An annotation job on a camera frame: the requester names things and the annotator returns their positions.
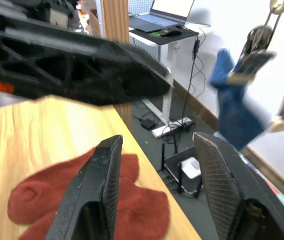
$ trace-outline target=orange light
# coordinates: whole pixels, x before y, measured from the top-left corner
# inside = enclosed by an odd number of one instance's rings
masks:
[[[12,94],[14,92],[14,85],[0,81],[0,91]]]
[[[275,195],[279,195],[278,190],[269,182],[269,180],[264,179],[267,183],[267,185],[271,188],[271,190],[274,192]]]

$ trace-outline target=mouse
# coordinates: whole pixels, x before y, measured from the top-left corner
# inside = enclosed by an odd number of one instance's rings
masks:
[[[174,26],[165,27],[161,30],[161,37],[172,37],[182,34],[181,30]]]

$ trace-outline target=mouse pad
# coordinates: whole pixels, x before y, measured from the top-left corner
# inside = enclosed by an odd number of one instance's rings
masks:
[[[169,36],[169,37],[161,37],[160,32],[161,31],[155,31],[155,32],[144,32],[138,29],[130,30],[131,33],[136,34],[142,38],[145,38],[147,40],[150,40],[158,45],[164,45],[169,44],[171,42],[175,42],[181,39],[186,39],[189,37],[194,36],[194,33],[191,31],[183,30],[182,34],[177,36]]]

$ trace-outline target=blue towel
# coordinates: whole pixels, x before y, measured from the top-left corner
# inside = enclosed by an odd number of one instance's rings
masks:
[[[233,68],[229,51],[220,50],[209,82],[217,89],[218,131],[239,151],[264,132],[265,128],[243,103],[246,86],[227,84],[227,75]]]

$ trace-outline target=white pegboard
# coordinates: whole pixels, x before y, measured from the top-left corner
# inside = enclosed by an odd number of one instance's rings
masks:
[[[128,0],[128,11],[135,14],[148,13],[151,10],[152,4],[153,0]],[[146,50],[152,57],[158,60],[158,47],[148,46],[136,39],[134,44],[133,38],[131,36],[130,44]]]
[[[148,13],[153,0],[128,0],[128,11],[135,14]]]

